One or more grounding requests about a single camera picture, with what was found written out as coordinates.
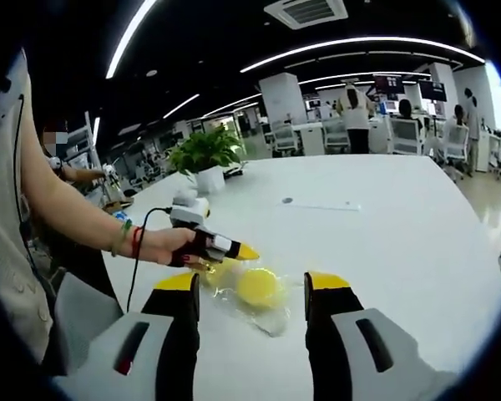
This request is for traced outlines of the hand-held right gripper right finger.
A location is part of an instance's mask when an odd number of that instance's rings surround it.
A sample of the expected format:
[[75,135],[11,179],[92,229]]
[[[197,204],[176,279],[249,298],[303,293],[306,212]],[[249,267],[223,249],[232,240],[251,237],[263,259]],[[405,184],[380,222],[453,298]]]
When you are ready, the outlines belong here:
[[417,341],[339,276],[304,275],[306,349],[315,400],[435,400],[456,381]]

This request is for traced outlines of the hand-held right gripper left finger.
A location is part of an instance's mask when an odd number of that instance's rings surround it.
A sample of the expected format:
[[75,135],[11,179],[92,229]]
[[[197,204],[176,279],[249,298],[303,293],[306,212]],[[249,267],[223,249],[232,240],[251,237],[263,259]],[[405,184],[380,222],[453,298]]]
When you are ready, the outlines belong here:
[[188,272],[154,287],[141,312],[68,273],[54,308],[71,400],[191,400],[200,348],[200,277]]

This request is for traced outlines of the person's left hand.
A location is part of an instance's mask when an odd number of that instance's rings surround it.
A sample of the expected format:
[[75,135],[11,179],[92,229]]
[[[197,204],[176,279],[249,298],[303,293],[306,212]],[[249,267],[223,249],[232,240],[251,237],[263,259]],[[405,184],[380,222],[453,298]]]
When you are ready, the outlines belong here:
[[193,243],[194,239],[195,232],[187,228],[145,231],[139,246],[138,259],[163,266],[209,271],[209,262],[200,257],[196,251],[183,251],[186,246]]

